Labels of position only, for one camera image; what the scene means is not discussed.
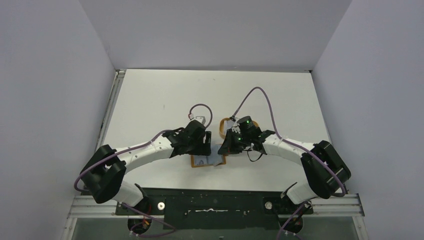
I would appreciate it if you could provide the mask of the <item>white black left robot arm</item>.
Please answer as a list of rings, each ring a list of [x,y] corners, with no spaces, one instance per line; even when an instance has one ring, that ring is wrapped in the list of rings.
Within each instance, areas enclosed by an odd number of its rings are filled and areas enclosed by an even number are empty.
[[[141,215],[147,211],[148,200],[136,183],[124,181],[125,175],[157,160],[181,155],[209,156],[211,139],[206,126],[193,119],[186,127],[163,130],[139,145],[112,148],[106,144],[97,149],[77,180],[84,183],[97,204],[115,200]]]

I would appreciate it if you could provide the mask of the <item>silver credit card stack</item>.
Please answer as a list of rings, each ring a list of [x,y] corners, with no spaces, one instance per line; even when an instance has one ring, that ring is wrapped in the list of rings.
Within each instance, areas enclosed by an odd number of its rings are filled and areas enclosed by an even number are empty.
[[[240,129],[238,124],[232,120],[226,120],[223,125],[223,132],[227,134],[227,132],[235,132],[239,133]]]

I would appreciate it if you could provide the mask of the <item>yellow leather card holder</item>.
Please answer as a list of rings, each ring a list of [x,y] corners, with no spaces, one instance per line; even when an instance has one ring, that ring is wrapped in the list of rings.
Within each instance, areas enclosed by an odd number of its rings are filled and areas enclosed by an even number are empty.
[[[218,154],[218,150],[221,148],[221,144],[211,145],[211,154],[205,155],[191,155],[190,163],[192,168],[200,167],[216,167],[219,165],[226,165],[226,155]]]

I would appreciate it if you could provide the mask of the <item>aluminium frame rail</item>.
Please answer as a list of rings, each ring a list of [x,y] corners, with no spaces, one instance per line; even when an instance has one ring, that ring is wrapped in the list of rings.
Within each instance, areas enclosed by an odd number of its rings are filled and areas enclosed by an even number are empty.
[[[69,219],[140,219],[141,215],[117,215],[115,200],[109,200],[102,204],[97,204],[90,196],[76,196],[73,199],[70,211],[67,215]],[[359,195],[348,194],[345,197],[331,197],[329,199],[315,198],[311,200],[313,214],[310,217],[364,217],[365,212],[360,203]]]

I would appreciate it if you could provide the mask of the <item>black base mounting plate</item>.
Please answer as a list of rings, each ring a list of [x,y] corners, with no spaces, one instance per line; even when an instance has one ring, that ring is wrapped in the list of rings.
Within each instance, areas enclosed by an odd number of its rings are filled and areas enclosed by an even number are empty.
[[[127,216],[133,234],[148,237],[153,223],[169,233],[177,230],[285,228],[294,215],[311,214],[304,202],[293,203],[288,192],[145,188],[135,185],[112,197],[116,214]]]

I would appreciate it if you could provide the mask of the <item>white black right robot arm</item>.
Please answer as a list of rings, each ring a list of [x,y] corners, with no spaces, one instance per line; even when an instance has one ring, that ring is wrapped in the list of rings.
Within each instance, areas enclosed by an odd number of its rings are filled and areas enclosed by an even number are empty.
[[[303,168],[306,179],[292,184],[283,192],[281,207],[289,214],[295,213],[301,203],[313,198],[344,196],[344,184],[352,176],[330,142],[309,143],[279,138],[275,131],[261,130],[250,116],[238,119],[227,129],[218,154],[236,155],[243,151],[281,157]]]

